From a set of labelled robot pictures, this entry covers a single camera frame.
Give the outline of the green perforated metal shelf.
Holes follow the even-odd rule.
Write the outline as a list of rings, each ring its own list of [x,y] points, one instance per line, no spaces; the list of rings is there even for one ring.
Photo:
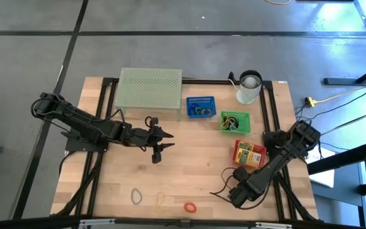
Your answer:
[[[181,120],[182,70],[122,68],[114,106],[123,112],[128,108],[172,109]]]

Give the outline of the black rig beam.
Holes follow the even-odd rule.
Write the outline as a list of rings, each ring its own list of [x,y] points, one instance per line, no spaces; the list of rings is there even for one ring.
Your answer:
[[[337,225],[321,221],[281,219],[279,221],[231,221],[203,219],[145,219],[145,218],[92,218],[89,215],[48,216],[44,218],[10,219],[0,221],[0,229],[63,229],[97,225],[161,225],[179,228],[196,226],[244,227],[262,229],[366,229],[366,227]]]

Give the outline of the white paper sheet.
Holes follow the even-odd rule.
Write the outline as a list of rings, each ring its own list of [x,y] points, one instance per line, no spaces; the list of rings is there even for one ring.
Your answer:
[[[321,158],[327,158],[335,155],[333,151],[327,150],[325,148],[321,148],[321,152],[322,153],[320,154],[318,146],[315,146],[311,151],[308,152],[306,163],[310,164],[319,161]],[[327,170],[325,172],[312,174],[309,175],[309,178],[311,181],[324,185],[326,187],[334,187],[334,170]]]

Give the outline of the red plastic basket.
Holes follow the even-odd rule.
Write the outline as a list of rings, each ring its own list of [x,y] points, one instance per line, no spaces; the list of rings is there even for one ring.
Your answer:
[[[243,166],[246,166],[246,167],[251,167],[247,163],[238,163],[236,161],[236,152],[237,152],[239,143],[248,144],[248,145],[251,146],[251,151],[262,154],[262,159],[261,159],[261,162],[260,162],[260,166],[258,168],[256,168],[256,169],[259,169],[259,168],[261,168],[261,167],[264,166],[264,164],[265,164],[265,157],[267,155],[267,149],[264,146],[259,146],[257,144],[253,144],[253,143],[250,143],[250,142],[245,142],[245,141],[242,141],[242,140],[236,140],[236,144],[235,144],[235,148],[234,148],[234,153],[233,153],[233,162],[234,163],[237,163],[237,164],[240,164],[240,165],[243,165]]]

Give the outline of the yellow card pack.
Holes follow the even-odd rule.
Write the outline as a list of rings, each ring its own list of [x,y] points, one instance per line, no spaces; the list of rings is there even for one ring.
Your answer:
[[[251,167],[258,168],[262,159],[262,154],[250,151],[247,158],[247,164]]]
[[[239,143],[236,152],[236,161],[238,163],[247,163],[248,156],[251,151],[251,146],[245,143]]]

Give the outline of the blue plastic basket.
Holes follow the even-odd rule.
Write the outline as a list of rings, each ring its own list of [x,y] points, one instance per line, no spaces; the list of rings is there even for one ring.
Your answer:
[[[202,109],[210,109],[212,111],[211,114],[200,114],[200,115],[193,115],[192,108],[198,106]],[[213,96],[202,96],[202,97],[187,97],[186,98],[186,111],[187,116],[189,118],[211,118],[216,115],[216,105],[215,99]]]

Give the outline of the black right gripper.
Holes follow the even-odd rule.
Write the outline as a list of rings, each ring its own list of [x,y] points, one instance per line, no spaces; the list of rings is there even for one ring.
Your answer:
[[[236,208],[240,208],[248,199],[254,201],[261,196],[261,182],[243,166],[234,170],[233,177],[238,185],[229,191],[229,199]]]

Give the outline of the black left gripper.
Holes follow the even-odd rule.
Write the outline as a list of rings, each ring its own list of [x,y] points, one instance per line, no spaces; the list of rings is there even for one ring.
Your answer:
[[[158,118],[153,118],[152,116],[145,118],[145,124],[149,128],[148,130],[133,128],[125,120],[122,120],[121,123],[123,124],[123,140],[121,144],[123,146],[138,147],[142,151],[146,151],[148,147],[151,147],[153,150],[152,163],[159,163],[161,161],[161,151],[175,145],[174,143],[158,144],[161,138],[173,138],[172,134],[159,130]]]

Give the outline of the black aluminium table frame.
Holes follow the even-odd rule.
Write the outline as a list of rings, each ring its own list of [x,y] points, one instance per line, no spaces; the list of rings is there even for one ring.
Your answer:
[[[177,121],[174,110],[127,109],[126,121],[134,127],[145,128],[143,119],[147,115],[159,117],[159,125],[171,133],[175,146],[162,152],[159,164],[151,163],[152,150],[143,152],[137,148],[124,148],[117,144],[109,146],[104,153],[104,162],[98,180],[93,216],[106,218],[145,219],[204,219],[231,221],[278,221],[275,189],[271,187],[263,203],[255,209],[243,211],[209,192],[219,191],[224,182],[221,172],[234,167],[232,153],[234,142],[263,145],[265,131],[261,100],[249,106],[236,100],[236,90],[228,80],[186,80],[182,86],[182,114]],[[286,81],[273,81],[272,89],[276,101],[279,126],[273,124],[273,110],[269,91],[265,90],[268,123],[270,130],[288,130],[296,121],[290,90]],[[214,96],[217,114],[213,118],[190,119],[186,115],[186,97]],[[221,111],[243,111],[250,114],[250,133],[230,134],[220,131]],[[51,213],[62,210],[80,186],[87,153],[75,153],[62,167]],[[291,187],[308,212],[318,218],[313,190],[306,164],[301,159],[288,164]],[[133,188],[138,189],[143,199],[133,205],[130,199]],[[155,211],[156,195],[166,194],[164,214]],[[184,210],[186,202],[197,206],[196,213]]]

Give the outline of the green plastic basket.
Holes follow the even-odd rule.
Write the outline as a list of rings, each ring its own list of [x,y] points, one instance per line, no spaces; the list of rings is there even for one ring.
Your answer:
[[[240,119],[240,124],[237,131],[224,130],[222,128],[222,116],[234,116]],[[247,134],[250,133],[250,115],[245,112],[236,112],[236,111],[222,111],[220,113],[220,131],[221,132],[229,132],[235,134]]]

